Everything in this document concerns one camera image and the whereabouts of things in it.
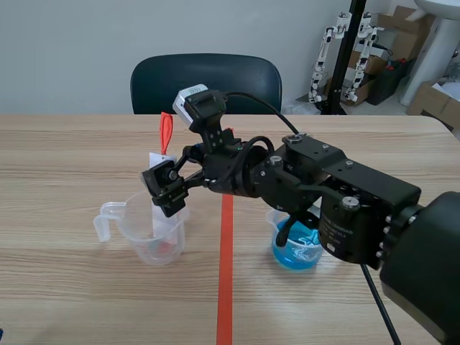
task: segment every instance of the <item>cup handle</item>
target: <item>cup handle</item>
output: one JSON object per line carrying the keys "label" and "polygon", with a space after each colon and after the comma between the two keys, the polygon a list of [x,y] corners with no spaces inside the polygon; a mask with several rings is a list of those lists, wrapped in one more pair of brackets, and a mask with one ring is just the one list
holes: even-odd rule
{"label": "cup handle", "polygon": [[126,203],[105,203],[101,206],[101,214],[93,220],[100,242],[107,242],[110,239],[109,220],[121,219],[126,207]]}

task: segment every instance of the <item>plastic bag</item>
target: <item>plastic bag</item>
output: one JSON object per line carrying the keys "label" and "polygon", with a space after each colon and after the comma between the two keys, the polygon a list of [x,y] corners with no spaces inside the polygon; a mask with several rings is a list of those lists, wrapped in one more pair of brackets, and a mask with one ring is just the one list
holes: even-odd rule
{"label": "plastic bag", "polygon": [[312,103],[288,101],[281,106],[284,115],[319,115],[321,112]]}

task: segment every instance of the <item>red tag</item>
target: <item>red tag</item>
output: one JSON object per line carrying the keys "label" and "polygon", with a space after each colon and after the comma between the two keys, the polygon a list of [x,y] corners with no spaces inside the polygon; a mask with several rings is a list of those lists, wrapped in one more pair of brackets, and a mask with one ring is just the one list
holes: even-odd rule
{"label": "red tag", "polygon": [[162,111],[160,119],[161,154],[166,155],[167,146],[173,136],[173,116]]}

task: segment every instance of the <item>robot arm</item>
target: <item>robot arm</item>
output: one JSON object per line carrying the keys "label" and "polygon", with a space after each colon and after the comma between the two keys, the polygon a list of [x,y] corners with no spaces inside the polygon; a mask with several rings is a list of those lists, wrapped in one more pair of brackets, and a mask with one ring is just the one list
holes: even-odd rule
{"label": "robot arm", "polygon": [[351,13],[340,13],[337,17],[337,25],[335,27],[327,27],[324,30],[323,41],[319,51],[318,59],[315,62],[315,72],[310,83],[310,92],[308,93],[308,100],[310,103],[321,101],[321,96],[318,95],[319,82],[323,79],[324,63],[326,62],[329,45],[331,40],[344,38],[345,32],[348,30],[351,20]]}
{"label": "robot arm", "polygon": [[355,67],[355,74],[353,78],[353,83],[351,86],[348,88],[348,90],[345,93],[345,98],[349,99],[353,102],[356,102],[358,100],[358,97],[355,95],[356,91],[358,90],[359,86],[361,85],[361,82],[364,78],[364,70],[367,67],[367,63],[369,62],[369,56],[370,56],[370,51],[371,47],[374,44],[375,40],[377,39],[377,30],[383,30],[381,27],[368,27],[367,30],[361,31],[361,26],[359,30],[359,35],[364,35],[367,34],[364,40],[364,46],[362,49],[361,54],[359,55],[358,62],[356,63]]}
{"label": "robot arm", "polygon": [[[418,205],[420,188],[354,162],[307,134],[286,136],[276,150],[265,137],[234,138],[220,125],[231,93],[185,94],[177,110],[185,112],[181,118],[203,143],[186,147],[176,164],[163,162],[142,173],[153,203],[166,216],[183,208],[188,189],[200,185],[260,197],[290,215],[286,224],[317,225],[323,248],[336,258],[382,268],[389,299],[442,344],[460,344],[460,193],[444,193],[424,208]],[[184,180],[178,172],[187,160],[202,169]],[[317,218],[308,208],[320,197]],[[285,245],[289,231],[290,226],[280,231],[278,246]]]}

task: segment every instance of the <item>blue liquid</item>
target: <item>blue liquid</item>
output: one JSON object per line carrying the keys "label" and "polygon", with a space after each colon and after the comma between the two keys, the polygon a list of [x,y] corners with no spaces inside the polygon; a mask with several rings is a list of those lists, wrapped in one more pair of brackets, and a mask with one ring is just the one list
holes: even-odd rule
{"label": "blue liquid", "polygon": [[[288,220],[284,219],[278,223],[278,230],[281,230],[286,221]],[[277,247],[275,239],[272,243],[273,254],[282,265],[292,270],[305,270],[316,265],[323,253],[323,248],[321,246],[316,248],[302,246],[320,244],[318,230],[309,229],[300,222],[296,222],[290,228],[288,239],[299,245],[288,242],[286,247],[280,248]]]}

